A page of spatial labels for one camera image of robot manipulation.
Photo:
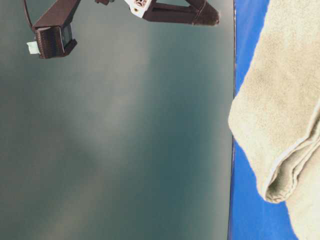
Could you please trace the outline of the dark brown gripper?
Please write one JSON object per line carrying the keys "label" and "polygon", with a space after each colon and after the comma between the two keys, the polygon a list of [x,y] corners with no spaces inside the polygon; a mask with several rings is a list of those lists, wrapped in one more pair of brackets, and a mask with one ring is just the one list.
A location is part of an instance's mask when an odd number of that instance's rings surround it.
{"label": "dark brown gripper", "polygon": [[189,6],[160,3],[156,0],[124,0],[130,12],[149,22],[215,26],[220,13],[206,0],[188,0]]}

